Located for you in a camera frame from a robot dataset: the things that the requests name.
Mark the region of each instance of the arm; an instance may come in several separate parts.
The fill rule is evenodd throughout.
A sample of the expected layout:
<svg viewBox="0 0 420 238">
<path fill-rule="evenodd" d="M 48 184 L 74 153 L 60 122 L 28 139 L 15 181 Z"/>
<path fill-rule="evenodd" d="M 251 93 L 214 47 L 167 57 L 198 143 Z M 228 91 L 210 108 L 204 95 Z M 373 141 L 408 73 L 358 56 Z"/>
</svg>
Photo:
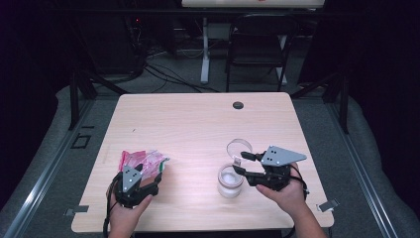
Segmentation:
<svg viewBox="0 0 420 238">
<path fill-rule="evenodd" d="M 294 169 L 291 170 L 291 175 L 299 177 Z M 301 182 L 295 179 L 291 179 L 290 184 L 281 191 L 271 190 L 260 184 L 257 185 L 257 190 L 260 193 L 275 201 L 282 210 L 291 216 L 297 237 L 324 238 L 326 235 L 306 204 L 302 189 Z"/>
<path fill-rule="evenodd" d="M 147 184 L 153 180 L 152 178 L 145 179 L 141 182 L 141 185 Z M 129 238 L 136 229 L 136 225 L 139 222 L 140 216 L 148 208 L 152 202 L 152 195 L 148 195 L 138 206 L 126 208 L 121 206 L 116 198 L 114 192 L 111 194 L 111 213 L 110 213 L 110 225 L 111 231 L 109 232 L 109 238 Z"/>
</svg>

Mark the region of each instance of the table leg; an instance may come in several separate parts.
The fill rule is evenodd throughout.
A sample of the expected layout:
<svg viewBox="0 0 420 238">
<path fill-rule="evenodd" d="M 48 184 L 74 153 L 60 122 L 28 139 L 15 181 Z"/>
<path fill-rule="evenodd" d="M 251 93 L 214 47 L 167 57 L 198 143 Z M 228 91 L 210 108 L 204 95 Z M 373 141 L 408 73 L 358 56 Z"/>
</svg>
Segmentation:
<svg viewBox="0 0 420 238">
<path fill-rule="evenodd" d="M 283 49 L 284 44 L 286 43 L 286 36 L 281 36 L 281 37 L 279 37 L 279 40 L 280 40 L 280 45 L 281 45 L 281 48 Z M 281 76 L 281 71 L 282 71 L 282 70 L 283 70 L 283 68 L 282 68 L 282 67 L 277 67 L 277 68 L 275 69 L 275 71 L 277 72 L 277 77 L 278 77 L 278 79 L 277 79 L 277 80 L 280 80 L 280 76 Z M 283 81 L 281 82 L 281 85 L 282 85 L 282 86 L 287 85 L 286 74 L 284 74 L 284 76 L 283 76 Z"/>
<path fill-rule="evenodd" d="M 209 82 L 209 39 L 207 34 L 208 23 L 207 18 L 203 18 L 203 64 L 201 67 L 201 83 Z"/>
</svg>

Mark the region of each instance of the silver bracket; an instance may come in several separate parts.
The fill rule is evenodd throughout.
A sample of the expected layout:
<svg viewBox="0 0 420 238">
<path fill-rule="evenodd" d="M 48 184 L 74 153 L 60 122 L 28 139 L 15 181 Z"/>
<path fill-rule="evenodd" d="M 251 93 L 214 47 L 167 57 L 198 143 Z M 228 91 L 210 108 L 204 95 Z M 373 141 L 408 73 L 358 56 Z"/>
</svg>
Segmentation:
<svg viewBox="0 0 420 238">
<path fill-rule="evenodd" d="M 277 146 L 269 146 L 262 157 L 263 166 L 281 167 L 293 162 L 306 160 L 306 156 Z"/>
<path fill-rule="evenodd" d="M 140 179 L 143 173 L 129 166 L 124 166 L 123 170 L 123 192 L 129 191 Z"/>
</svg>

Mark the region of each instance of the glass cup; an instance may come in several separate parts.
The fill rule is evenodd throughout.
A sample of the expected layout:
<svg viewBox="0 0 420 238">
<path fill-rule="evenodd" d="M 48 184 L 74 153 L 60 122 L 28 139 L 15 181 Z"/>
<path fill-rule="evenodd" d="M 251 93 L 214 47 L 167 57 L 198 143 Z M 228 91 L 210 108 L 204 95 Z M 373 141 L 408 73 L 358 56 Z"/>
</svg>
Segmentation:
<svg viewBox="0 0 420 238">
<path fill-rule="evenodd" d="M 218 179 L 217 188 L 224 197 L 233 198 L 241 193 L 244 177 L 235 172 L 232 164 L 225 165 L 220 169 Z"/>
</svg>

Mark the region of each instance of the clear glass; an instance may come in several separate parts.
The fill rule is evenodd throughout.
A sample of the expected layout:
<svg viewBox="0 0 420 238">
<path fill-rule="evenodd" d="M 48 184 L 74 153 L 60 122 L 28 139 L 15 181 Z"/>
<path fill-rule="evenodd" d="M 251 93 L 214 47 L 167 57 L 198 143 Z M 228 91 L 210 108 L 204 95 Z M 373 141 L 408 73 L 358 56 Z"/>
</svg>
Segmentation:
<svg viewBox="0 0 420 238">
<path fill-rule="evenodd" d="M 252 153 L 253 147 L 244 139 L 234 139 L 228 144 L 226 150 L 229 156 L 234 160 L 234 164 L 240 165 L 242 161 L 246 161 L 246 159 L 242 158 L 241 152 Z"/>
</svg>

